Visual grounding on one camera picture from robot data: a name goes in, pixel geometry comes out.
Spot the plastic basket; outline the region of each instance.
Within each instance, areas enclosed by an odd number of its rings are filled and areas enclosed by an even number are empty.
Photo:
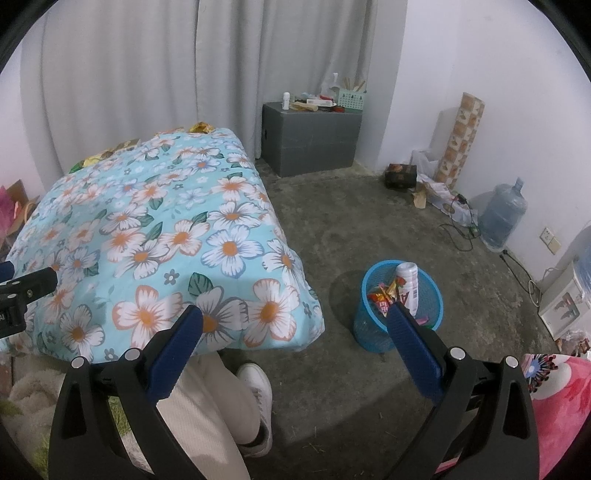
[[[339,88],[336,104],[345,108],[363,110],[364,97],[365,92],[354,92],[353,90]]]
[[[394,343],[383,324],[383,315],[369,301],[367,294],[380,283],[386,285],[394,279],[396,266],[402,260],[386,260],[371,267],[361,284],[361,301],[353,323],[353,334],[357,343],[369,352],[383,353],[394,349]],[[418,269],[418,309],[415,318],[428,317],[425,326],[437,330],[443,319],[443,299],[433,279]]]

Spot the white wall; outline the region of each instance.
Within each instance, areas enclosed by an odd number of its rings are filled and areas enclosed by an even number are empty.
[[[22,180],[29,198],[45,193],[22,117],[21,46],[0,73],[0,185]]]
[[[467,0],[461,24],[447,103],[466,91],[486,107],[456,187],[472,197],[524,179],[528,212],[507,245],[541,279],[591,219],[591,82],[527,0]],[[544,226],[557,256],[538,238]]]
[[[367,79],[368,94],[355,150],[355,160],[374,170],[388,122],[402,53],[407,0],[381,0],[376,12],[374,42]]]
[[[453,27],[453,15],[433,11],[441,3],[458,13]],[[456,188],[473,198],[524,179],[530,206],[508,246],[539,280],[545,269],[571,260],[576,249],[568,246],[591,219],[591,83],[550,21],[527,0],[408,0],[377,169],[428,147],[438,116],[457,109],[464,91],[486,108]],[[445,141],[451,124],[440,128],[444,134],[435,136]],[[556,256],[538,238],[546,225],[563,246]]]
[[[396,88],[374,171],[428,147],[444,104],[460,33],[461,0],[408,0]]]

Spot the blue wastebasket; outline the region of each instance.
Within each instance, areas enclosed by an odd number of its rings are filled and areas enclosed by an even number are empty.
[[[357,343],[368,352],[383,353],[394,348],[388,329],[382,322],[384,316],[373,302],[368,300],[368,293],[375,291],[379,283],[389,285],[394,279],[396,266],[403,260],[385,260],[371,267],[363,277],[361,301],[353,323],[353,334]],[[418,309],[415,318],[428,317],[425,326],[437,330],[443,319],[443,299],[433,279],[420,268],[418,269]]]

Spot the person's leg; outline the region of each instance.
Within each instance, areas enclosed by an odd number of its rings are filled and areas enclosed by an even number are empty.
[[[224,366],[218,353],[192,357],[185,370],[203,379],[234,441],[245,445],[255,440],[261,425],[256,398],[252,390]]]
[[[158,402],[158,411],[180,446],[208,480],[249,479],[232,433],[216,399],[196,374],[195,364],[196,358],[193,357],[170,397]],[[237,392],[228,391],[229,396],[240,394],[240,388]]]
[[[237,377],[217,352],[199,355],[191,368],[203,378],[244,456],[262,456],[272,445],[271,384],[255,364],[238,369]]]

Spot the white can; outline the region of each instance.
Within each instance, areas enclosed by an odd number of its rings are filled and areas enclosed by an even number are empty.
[[[398,293],[404,306],[408,308],[410,314],[414,317],[418,309],[418,267],[412,262],[404,262],[396,267],[396,278]]]

